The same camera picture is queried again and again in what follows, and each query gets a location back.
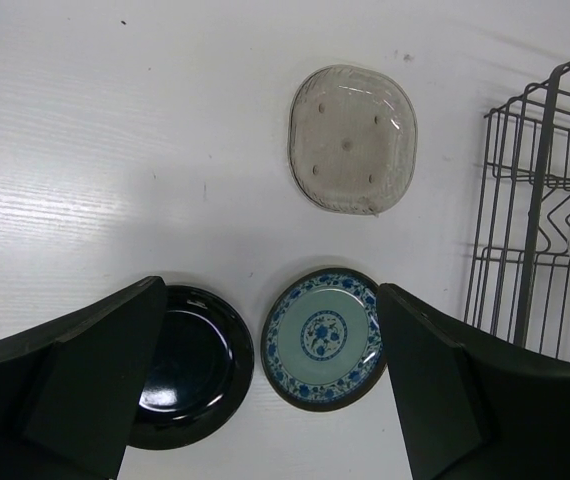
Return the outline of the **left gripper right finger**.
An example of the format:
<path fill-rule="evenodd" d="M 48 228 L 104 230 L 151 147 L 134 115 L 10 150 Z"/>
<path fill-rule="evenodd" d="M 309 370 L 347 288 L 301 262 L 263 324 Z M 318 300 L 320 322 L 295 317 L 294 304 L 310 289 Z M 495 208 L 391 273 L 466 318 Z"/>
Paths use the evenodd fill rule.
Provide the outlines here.
<path fill-rule="evenodd" d="M 570 363 L 454 319 L 395 284 L 377 315 L 416 479 L 570 479 Z"/>

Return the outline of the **black round plate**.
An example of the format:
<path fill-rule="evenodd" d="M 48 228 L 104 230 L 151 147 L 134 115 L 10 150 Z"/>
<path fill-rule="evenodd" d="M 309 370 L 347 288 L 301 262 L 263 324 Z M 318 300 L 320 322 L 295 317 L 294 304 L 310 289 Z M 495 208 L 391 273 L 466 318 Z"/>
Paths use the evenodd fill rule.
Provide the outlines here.
<path fill-rule="evenodd" d="M 213 434 L 243 403 L 254 364 L 250 331 L 232 305 L 205 289 L 168 286 L 129 445 L 170 450 Z"/>

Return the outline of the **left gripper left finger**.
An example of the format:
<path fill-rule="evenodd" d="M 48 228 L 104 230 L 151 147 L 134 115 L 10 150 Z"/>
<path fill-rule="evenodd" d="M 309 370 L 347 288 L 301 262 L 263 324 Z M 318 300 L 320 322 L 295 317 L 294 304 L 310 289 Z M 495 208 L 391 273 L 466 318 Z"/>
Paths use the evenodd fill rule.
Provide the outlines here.
<path fill-rule="evenodd" d="M 0 479 L 114 479 L 167 302 L 148 276 L 0 340 Z"/>

